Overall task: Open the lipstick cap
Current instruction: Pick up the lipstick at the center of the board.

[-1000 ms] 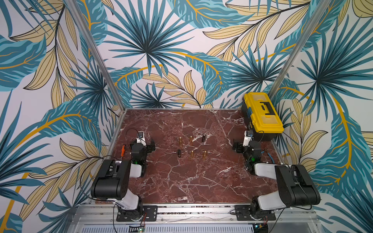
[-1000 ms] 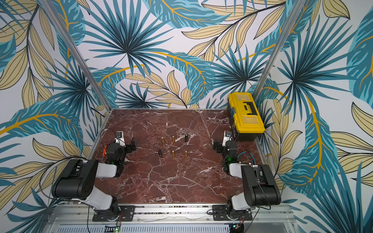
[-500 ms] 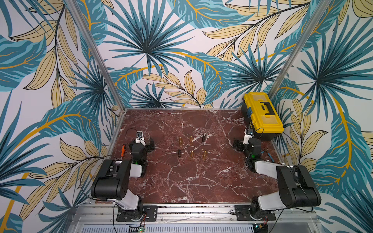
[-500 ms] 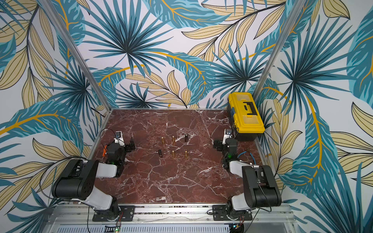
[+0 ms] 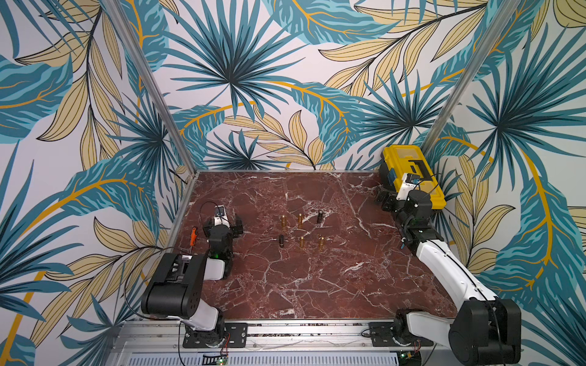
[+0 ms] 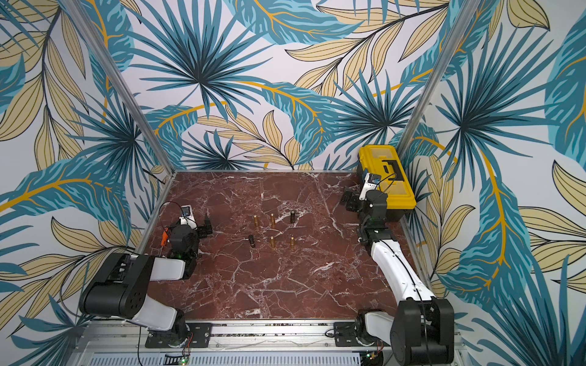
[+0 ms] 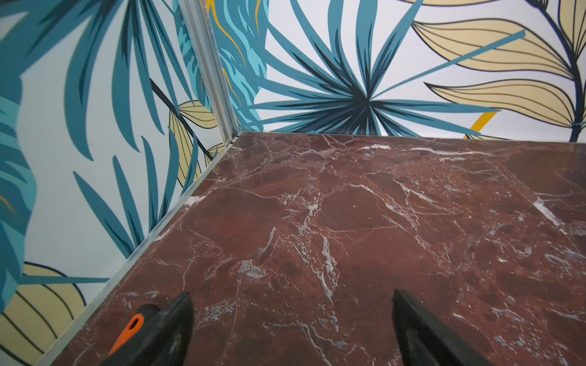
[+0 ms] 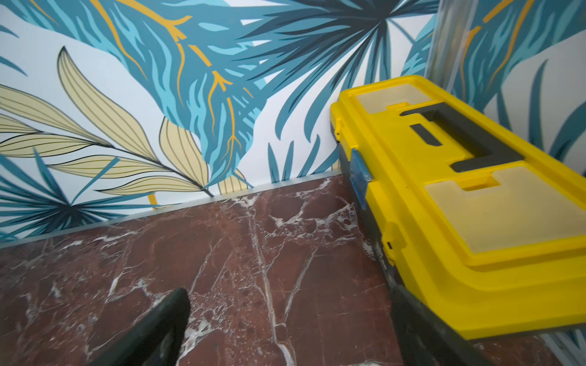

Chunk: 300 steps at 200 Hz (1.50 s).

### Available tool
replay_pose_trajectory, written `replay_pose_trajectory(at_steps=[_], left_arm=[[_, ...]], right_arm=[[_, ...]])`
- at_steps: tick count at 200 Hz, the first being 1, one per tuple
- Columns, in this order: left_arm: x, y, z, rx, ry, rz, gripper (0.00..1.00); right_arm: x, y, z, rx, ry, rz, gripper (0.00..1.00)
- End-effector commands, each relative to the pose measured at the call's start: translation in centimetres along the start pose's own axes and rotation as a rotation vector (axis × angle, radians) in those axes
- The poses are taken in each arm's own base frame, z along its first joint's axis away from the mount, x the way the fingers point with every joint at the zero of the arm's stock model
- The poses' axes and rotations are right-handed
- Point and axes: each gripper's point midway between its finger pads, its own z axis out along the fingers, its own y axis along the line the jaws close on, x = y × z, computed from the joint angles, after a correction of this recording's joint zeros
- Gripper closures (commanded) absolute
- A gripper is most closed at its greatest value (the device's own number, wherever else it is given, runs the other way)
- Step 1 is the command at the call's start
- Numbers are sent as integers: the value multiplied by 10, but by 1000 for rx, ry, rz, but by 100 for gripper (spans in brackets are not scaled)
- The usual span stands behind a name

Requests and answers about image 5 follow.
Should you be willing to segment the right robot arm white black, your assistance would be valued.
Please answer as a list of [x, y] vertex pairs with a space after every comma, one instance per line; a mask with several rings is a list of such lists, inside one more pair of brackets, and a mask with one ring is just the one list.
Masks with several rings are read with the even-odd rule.
[[422, 310], [399, 310], [392, 334], [401, 344], [427, 339], [451, 349], [463, 365], [516, 364], [521, 357], [521, 310], [474, 276], [433, 228], [430, 195], [417, 189], [399, 195], [380, 188], [376, 203], [391, 213], [401, 242], [441, 283], [456, 306], [453, 319]]

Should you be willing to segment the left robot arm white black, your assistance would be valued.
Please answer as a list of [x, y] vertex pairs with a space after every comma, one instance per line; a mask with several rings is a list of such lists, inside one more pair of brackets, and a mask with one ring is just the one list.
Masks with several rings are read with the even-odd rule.
[[222, 310], [201, 299], [204, 282], [225, 280], [233, 267], [233, 240], [244, 233], [240, 217], [232, 225], [214, 217], [204, 226], [209, 249], [200, 255], [167, 253], [141, 298], [144, 314], [177, 319], [186, 335], [212, 347], [227, 339]]

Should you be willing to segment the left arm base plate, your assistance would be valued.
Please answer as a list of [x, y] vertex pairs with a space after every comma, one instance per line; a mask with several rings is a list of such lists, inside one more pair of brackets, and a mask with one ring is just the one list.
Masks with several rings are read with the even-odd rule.
[[243, 349], [247, 344], [247, 323], [221, 323], [212, 331], [193, 330], [186, 326], [183, 338], [185, 349], [212, 349], [228, 347]]

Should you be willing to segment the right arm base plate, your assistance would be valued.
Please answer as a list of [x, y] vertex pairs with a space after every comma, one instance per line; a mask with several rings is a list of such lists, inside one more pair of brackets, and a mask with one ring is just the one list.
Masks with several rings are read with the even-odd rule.
[[401, 335], [394, 331], [394, 323], [371, 322], [368, 323], [368, 334], [373, 347], [431, 347], [433, 342], [413, 335]]

